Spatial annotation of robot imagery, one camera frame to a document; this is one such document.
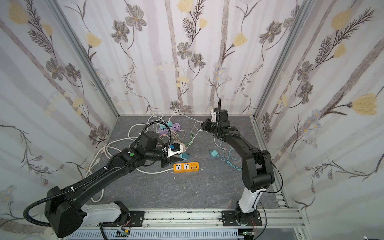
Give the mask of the purple power strip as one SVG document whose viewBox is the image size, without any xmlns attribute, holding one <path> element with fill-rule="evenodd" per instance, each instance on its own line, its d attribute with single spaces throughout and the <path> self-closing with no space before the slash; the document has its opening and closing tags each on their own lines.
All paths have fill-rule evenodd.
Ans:
<svg viewBox="0 0 384 240">
<path fill-rule="evenodd" d="M 181 125 L 179 123 L 173 123 L 172 126 L 170 127 L 170 130 L 175 132 L 180 131 Z M 164 125 L 160 125 L 159 133 L 160 135 L 166 135 L 168 133 L 168 130 Z"/>
</svg>

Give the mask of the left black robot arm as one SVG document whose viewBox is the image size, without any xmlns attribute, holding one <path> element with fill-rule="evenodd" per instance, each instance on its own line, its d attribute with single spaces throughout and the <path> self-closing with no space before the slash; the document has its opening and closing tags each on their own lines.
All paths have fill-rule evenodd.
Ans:
<svg viewBox="0 0 384 240">
<path fill-rule="evenodd" d="M 179 161 L 178 155 L 185 152 L 185 146 L 173 143 L 171 138 L 164 143 L 157 132 L 148 131 L 154 124 L 147 124 L 137 139 L 111 156 L 103 168 L 63 189 L 52 188 L 46 198 L 27 206 L 24 219 L 33 225 L 51 227 L 58 238 L 67 237 L 90 218 L 83 206 L 96 193 L 144 166 L 147 160 L 159 161 L 163 168 Z"/>
</svg>

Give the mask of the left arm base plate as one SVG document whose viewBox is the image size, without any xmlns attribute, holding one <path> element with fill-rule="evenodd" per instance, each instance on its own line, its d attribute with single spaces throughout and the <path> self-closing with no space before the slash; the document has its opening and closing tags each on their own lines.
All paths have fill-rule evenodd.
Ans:
<svg viewBox="0 0 384 240">
<path fill-rule="evenodd" d="M 145 211 L 130 211 L 125 227 L 142 227 L 144 219 Z"/>
</svg>

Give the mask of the orange power strip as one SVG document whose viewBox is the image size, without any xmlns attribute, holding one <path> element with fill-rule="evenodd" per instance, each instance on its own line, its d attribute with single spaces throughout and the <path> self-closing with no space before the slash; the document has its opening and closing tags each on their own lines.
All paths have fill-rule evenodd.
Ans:
<svg viewBox="0 0 384 240">
<path fill-rule="evenodd" d="M 175 173 L 198 172 L 200 169 L 198 162 L 174 164 Z"/>
</svg>

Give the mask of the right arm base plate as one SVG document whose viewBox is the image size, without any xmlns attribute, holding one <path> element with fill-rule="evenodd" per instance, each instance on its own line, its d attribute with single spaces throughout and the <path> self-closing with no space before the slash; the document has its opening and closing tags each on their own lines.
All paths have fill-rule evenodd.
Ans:
<svg viewBox="0 0 384 240">
<path fill-rule="evenodd" d="M 259 211 L 242 213 L 239 209 L 222 211 L 219 218 L 224 227 L 260 227 L 263 225 Z"/>
</svg>

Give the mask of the aluminium front rail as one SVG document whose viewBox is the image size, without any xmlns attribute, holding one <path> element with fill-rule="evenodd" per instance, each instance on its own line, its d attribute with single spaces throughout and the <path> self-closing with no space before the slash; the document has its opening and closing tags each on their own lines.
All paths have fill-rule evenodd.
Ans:
<svg viewBox="0 0 384 240">
<path fill-rule="evenodd" d="M 297 229 L 304 228 L 305 222 L 296 209 L 259 209 L 263 225 L 260 227 L 224 227 L 220 209 L 196 209 L 196 210 L 130 210 L 145 211 L 145 219 L 142 227 L 127 227 L 136 229 L 263 229 L 282 228 Z M 97 227 L 103 224 L 106 227 L 123 227 L 129 219 L 130 211 L 117 214 L 116 209 L 97 210 L 95 206 L 88 206 L 85 209 L 87 216 L 80 225 L 80 228 Z"/>
</svg>

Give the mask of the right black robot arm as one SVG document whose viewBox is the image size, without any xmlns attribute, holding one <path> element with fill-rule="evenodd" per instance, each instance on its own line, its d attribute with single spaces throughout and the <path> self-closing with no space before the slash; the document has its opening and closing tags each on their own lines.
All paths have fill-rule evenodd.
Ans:
<svg viewBox="0 0 384 240">
<path fill-rule="evenodd" d="M 231 126 L 228 111 L 221 108 L 221 100 L 211 111 L 211 118 L 206 119 L 202 129 L 211 133 L 233 148 L 242 159 L 242 180 L 245 186 L 242 197 L 237 202 L 231 221 L 239 226 L 246 226 L 257 217 L 256 206 L 262 194 L 278 193 L 268 191 L 275 182 L 275 164 L 267 150 L 260 150 L 246 140 L 238 128 Z"/>
</svg>

